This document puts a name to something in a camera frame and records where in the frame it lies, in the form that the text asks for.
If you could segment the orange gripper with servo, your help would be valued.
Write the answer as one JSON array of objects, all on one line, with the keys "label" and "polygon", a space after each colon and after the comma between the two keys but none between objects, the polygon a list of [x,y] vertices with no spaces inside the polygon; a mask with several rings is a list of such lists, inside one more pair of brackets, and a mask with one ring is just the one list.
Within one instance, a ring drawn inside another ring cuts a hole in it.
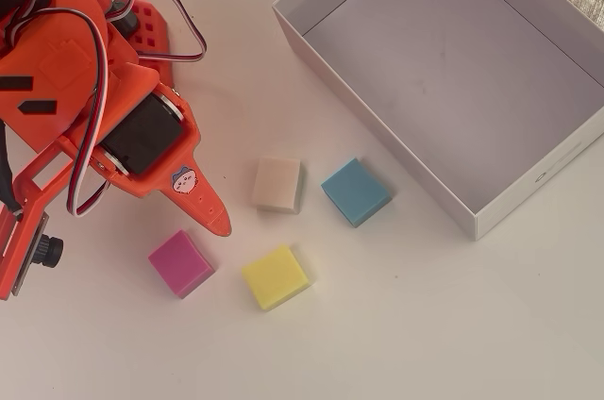
[{"label": "orange gripper with servo", "polygon": [[227,208],[193,159],[200,133],[186,100],[159,73],[134,63],[109,72],[92,166],[134,196],[161,191],[216,236],[232,232]]}]

